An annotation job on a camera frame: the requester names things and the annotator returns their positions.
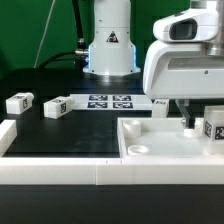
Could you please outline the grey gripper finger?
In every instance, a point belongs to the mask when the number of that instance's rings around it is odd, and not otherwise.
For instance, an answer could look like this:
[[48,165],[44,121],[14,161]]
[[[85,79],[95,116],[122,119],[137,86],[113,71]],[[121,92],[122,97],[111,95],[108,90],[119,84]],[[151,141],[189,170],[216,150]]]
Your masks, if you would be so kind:
[[189,101],[186,99],[177,99],[175,101],[179,111],[182,114],[182,124],[185,129],[195,128],[195,117],[191,114],[189,109]]

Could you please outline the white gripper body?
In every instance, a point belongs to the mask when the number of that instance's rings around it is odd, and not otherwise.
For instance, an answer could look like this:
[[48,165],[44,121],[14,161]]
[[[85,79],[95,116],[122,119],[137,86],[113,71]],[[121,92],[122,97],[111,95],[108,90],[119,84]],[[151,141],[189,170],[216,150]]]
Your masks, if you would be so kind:
[[221,36],[216,9],[189,9],[155,22],[146,55],[143,91],[151,99],[224,97],[224,56],[208,53]]

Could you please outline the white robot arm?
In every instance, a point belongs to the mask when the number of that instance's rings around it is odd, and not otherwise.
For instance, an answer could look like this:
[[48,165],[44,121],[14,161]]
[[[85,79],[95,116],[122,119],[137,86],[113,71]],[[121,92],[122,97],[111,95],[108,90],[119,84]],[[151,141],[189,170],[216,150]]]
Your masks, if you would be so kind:
[[[136,48],[130,40],[130,0],[94,0],[95,37],[83,72],[109,82],[134,76]],[[153,100],[177,102],[193,127],[184,103],[224,98],[224,0],[190,0],[186,11],[153,25],[156,41],[144,63],[143,91]]]

